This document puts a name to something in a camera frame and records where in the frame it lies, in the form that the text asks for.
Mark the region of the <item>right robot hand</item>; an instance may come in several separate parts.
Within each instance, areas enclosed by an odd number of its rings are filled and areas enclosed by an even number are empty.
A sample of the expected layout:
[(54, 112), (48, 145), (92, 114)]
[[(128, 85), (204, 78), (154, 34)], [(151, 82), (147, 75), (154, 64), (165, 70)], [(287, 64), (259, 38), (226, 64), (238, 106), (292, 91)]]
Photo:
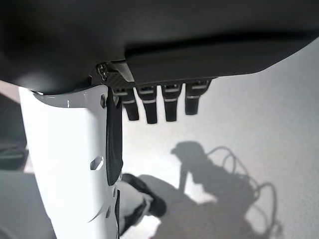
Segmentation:
[(117, 239), (122, 110), (195, 115), (214, 78), (263, 71), (319, 36), (316, 0), (3, 0), (0, 78), (19, 87), (58, 239)]

